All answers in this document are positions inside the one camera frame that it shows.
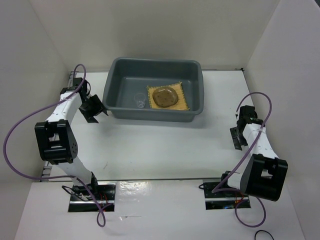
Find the bamboo woven mat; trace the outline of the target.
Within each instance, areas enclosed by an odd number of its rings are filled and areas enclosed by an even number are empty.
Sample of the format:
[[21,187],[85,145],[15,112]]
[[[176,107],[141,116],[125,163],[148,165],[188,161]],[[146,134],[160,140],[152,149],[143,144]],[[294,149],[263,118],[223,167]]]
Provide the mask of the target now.
[[188,111],[182,82],[163,86],[147,86],[149,106],[152,109]]

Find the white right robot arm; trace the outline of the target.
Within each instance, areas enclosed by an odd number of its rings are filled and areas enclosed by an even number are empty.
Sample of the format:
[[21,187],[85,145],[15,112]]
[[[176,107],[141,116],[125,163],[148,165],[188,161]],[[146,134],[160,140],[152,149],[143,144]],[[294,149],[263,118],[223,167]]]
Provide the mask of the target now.
[[252,150],[244,171],[235,172],[219,184],[223,196],[229,197],[239,190],[274,202],[280,198],[288,163],[272,149],[262,123],[255,107],[245,105],[239,108],[236,126],[230,129],[233,145],[236,150],[241,151],[243,146],[252,147]]

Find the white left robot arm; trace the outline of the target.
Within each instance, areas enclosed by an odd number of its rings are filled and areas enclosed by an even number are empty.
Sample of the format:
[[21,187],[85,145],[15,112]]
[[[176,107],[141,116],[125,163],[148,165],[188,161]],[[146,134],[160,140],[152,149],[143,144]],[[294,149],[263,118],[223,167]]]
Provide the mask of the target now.
[[73,192],[94,200],[100,195],[100,188],[94,173],[88,170],[78,157],[79,147],[71,128],[77,111],[87,123],[97,123],[95,119],[107,110],[99,97],[90,94],[90,84],[81,77],[72,80],[72,86],[60,92],[60,100],[53,113],[44,121],[36,123],[34,130],[42,160],[58,166],[72,177]]

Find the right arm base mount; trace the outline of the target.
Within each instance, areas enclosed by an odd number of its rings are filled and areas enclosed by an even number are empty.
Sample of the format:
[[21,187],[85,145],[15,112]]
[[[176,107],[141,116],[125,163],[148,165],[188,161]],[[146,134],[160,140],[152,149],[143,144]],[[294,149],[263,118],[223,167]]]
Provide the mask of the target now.
[[219,191],[212,193],[212,190],[220,183],[218,178],[204,179],[198,186],[204,194],[206,210],[227,210],[234,209],[240,203],[239,209],[251,208],[249,196],[236,191]]

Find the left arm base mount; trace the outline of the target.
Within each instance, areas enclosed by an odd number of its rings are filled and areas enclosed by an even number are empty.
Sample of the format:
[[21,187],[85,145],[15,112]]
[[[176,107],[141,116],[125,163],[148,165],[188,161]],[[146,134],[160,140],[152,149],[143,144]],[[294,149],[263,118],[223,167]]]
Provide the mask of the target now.
[[[93,198],[83,186],[66,186],[61,187],[69,199],[69,213],[98,212],[99,209]],[[116,182],[99,181],[96,190],[92,193],[104,212],[113,212],[115,210]]]

